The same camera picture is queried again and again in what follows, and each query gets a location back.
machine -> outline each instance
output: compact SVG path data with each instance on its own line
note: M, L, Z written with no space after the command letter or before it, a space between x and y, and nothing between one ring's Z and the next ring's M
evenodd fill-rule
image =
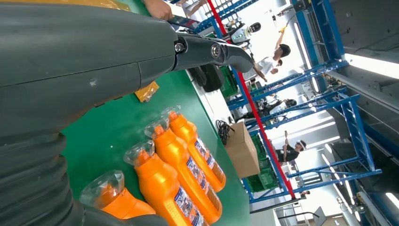
M251 57L111 8L0 3L0 21L2 225L165 225L156 215L119 220L74 200L60 131L169 71L215 64L246 72Z

yellow package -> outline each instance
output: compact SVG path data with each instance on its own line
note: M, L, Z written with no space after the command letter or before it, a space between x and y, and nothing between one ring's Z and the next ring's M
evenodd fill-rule
M17 2L97 6L130 11L128 5L113 0L18 0Z
M159 89L160 87L158 84L153 81L151 82L150 85L147 87L144 87L138 91L135 92L137 98L140 100L140 102L148 102L152 95Z

clear bottle cap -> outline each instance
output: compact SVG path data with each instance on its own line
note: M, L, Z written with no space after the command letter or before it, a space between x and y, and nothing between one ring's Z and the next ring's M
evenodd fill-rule
M165 109L161 112L161 115L163 118L169 119L169 121L173 121L177 117L179 117L179 115L181 115L180 108L181 108L180 105L168 107L167 109Z
M88 184L80 194L80 202L98 209L113 202L125 188L122 171L112 170Z
M152 140L142 141L131 147L123 156L123 160L133 166L141 166L146 163L155 153Z
M146 126L144 134L155 139L157 136L162 135L167 129L169 129L169 120L167 118L161 118Z

bottle label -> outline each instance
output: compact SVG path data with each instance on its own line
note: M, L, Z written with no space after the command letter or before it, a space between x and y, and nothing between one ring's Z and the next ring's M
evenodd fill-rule
M208 166L212 169L219 182L222 183L225 177L224 172L220 168L219 164L217 164L211 152L200 138L197 138L197 141L195 142L195 147L199 151L199 153L201 153L202 157L207 161Z
M195 179L198 181L198 184L201 186L202 190L205 190L207 192L207 181L205 179L205 174L200 170L195 164L195 162L192 160L192 157L190 157L187 161L187 167L191 171L192 175L195 177Z
M208 166L210 168L213 168L213 165L215 164L215 159L200 138L197 138L197 141L195 141L195 148L202 155L205 161L207 161Z
M180 187L175 196L175 202L192 226L207 226L203 216L194 206L186 191Z

plastic bottle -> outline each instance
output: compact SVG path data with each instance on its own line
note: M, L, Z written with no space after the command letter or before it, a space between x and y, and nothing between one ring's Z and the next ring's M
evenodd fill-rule
M180 186L177 172L154 153L154 143L143 141L124 156L138 175L140 191L170 226L209 226Z
M180 106L169 107L162 112L163 117L169 118L170 128L178 137L182 138L196 164L205 174L207 181L216 192L226 185L226 176L217 164L209 149L197 134L197 127L180 114Z
M79 200L119 219L155 214L153 208L125 188L124 176L119 170L109 171L88 184Z
M187 150L187 144L168 127L168 120L155 121L145 128L155 143L158 156L177 171L177 178L209 224L222 214L222 204L204 173Z

